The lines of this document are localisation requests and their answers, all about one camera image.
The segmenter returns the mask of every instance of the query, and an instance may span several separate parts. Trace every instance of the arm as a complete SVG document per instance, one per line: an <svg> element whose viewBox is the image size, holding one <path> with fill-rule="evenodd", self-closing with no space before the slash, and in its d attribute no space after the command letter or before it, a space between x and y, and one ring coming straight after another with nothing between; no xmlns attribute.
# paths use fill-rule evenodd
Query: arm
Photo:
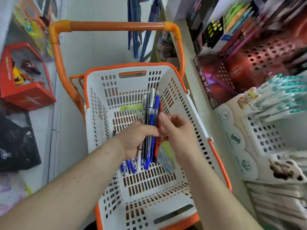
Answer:
<svg viewBox="0 0 307 230"><path fill-rule="evenodd" d="M130 124L85 159L0 217L1 229L79 229L125 159L135 158L146 135L156 127Z"/></svg>
<svg viewBox="0 0 307 230"><path fill-rule="evenodd" d="M195 137L193 125L179 115L160 113L164 135L184 170L195 206L205 229L260 230L260 225L233 196L206 162Z"/></svg>

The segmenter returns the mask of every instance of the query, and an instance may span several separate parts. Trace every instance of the red pen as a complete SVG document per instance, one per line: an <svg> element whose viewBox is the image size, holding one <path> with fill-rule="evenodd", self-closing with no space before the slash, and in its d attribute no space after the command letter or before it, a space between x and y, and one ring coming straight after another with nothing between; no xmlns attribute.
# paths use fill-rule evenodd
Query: red pen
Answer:
<svg viewBox="0 0 307 230"><path fill-rule="evenodd" d="M163 112L163 103L160 102L160 107L159 107L159 113ZM161 127L161 123L159 121L159 117L158 117L158 128ZM154 156L153 156L153 163L157 163L157 159L158 159L158 151L159 151L159 147L160 147L160 137L156 137L156 143L155 143L155 148L154 148Z"/></svg>

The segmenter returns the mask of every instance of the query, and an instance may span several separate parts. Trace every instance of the person's left hand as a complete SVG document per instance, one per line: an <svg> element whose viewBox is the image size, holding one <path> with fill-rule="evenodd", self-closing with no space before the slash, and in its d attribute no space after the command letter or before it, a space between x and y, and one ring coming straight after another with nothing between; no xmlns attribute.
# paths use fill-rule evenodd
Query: person's left hand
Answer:
<svg viewBox="0 0 307 230"><path fill-rule="evenodd" d="M143 125L142 120L138 119L112 139L121 145L125 153L125 159L133 159L136 158L138 146L147 135L160 136L158 128L150 125Z"/></svg>

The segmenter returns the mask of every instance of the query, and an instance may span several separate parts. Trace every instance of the white plastic basket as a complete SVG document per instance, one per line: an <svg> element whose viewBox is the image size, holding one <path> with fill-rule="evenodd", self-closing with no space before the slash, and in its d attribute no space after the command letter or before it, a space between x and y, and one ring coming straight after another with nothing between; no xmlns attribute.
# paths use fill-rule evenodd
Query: white plastic basket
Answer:
<svg viewBox="0 0 307 230"><path fill-rule="evenodd" d="M56 43L52 46L54 51L59 51ZM181 56L184 68L183 52ZM63 76L65 73L61 58L58 63L57 69L64 88L83 113L89 152L110 139L113 130L119 133L136 120L134 111L122 112L120 108L142 104L143 96L154 87L159 91L166 114L181 114L194 125L203 156L220 178L224 180L225 177L229 182L214 152L212 139L209 139L189 91L185 89L173 65L133 63L91 69L85 75L72 76L70 80L79 78L84 89L84 101L73 83L77 94L72 93L71 87L68 87L67 78ZM125 230L185 229L199 221L183 170L176 164L172 173L166 173L159 162L151 164L149 170L142 168L140 173L129 173L125 177L118 170L99 200L95 212L99 230L102 227Z"/></svg>

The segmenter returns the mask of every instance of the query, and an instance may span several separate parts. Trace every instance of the person's left arm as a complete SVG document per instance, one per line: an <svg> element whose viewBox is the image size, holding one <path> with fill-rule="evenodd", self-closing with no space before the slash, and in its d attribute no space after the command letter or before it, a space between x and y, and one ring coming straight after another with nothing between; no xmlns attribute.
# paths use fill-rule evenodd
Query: person's left arm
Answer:
<svg viewBox="0 0 307 230"><path fill-rule="evenodd" d="M0 217L5 230L79 229L125 159L136 157L146 135L158 129L140 121L98 147L70 170Z"/></svg>

